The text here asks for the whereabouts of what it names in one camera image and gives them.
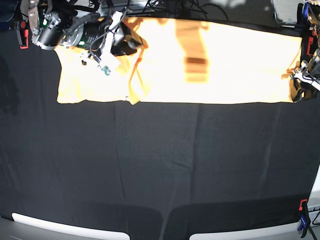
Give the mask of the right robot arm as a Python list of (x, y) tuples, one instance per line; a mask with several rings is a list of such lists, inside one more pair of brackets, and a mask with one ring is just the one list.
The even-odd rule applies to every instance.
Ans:
[(136, 53), (144, 42), (124, 23), (129, 5), (117, 11), (113, 1), (107, 0), (107, 10), (99, 12), (101, 3), (91, 0), (89, 6), (83, 6), (75, 0), (29, 1), (32, 43), (49, 51), (58, 46), (83, 49), (99, 64), (103, 54), (117, 57)]

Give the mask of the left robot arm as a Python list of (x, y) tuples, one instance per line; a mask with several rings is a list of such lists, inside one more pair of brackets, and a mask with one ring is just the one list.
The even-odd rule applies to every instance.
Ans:
[(320, 92), (320, 2), (306, 0), (297, 20), (303, 28), (300, 64), (290, 75), (293, 102), (316, 98)]

